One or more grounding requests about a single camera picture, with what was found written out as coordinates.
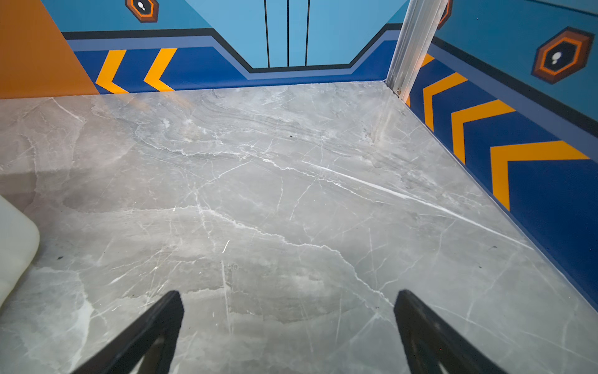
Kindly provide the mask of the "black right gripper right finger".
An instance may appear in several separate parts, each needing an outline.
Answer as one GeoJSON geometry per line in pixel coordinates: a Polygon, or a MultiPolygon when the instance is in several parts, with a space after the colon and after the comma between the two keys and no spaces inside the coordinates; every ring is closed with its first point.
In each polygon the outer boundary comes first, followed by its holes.
{"type": "Polygon", "coordinates": [[[504,372],[412,291],[399,292],[393,311],[412,373],[504,372]]]}

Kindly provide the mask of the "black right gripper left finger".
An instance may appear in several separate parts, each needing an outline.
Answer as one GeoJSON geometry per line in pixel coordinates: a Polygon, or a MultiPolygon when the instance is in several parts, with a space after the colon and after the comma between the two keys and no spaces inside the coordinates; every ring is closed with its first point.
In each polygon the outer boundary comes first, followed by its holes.
{"type": "Polygon", "coordinates": [[[169,291],[74,372],[170,372],[184,312],[180,293],[169,291]]]}

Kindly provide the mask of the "white plastic bin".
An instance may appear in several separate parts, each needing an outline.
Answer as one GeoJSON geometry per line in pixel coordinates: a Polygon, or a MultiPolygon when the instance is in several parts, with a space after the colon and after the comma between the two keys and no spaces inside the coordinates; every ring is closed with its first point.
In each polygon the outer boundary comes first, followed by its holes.
{"type": "Polygon", "coordinates": [[[17,286],[40,246],[40,232],[24,213],[1,197],[1,305],[17,286]]]}

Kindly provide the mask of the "aluminium corner post right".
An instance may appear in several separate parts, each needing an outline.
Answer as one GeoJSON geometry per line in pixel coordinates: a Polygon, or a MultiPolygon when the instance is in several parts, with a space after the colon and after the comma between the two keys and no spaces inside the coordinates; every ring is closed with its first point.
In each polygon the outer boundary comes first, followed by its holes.
{"type": "Polygon", "coordinates": [[[438,29],[448,0],[409,1],[386,78],[387,86],[404,103],[438,29]]]}

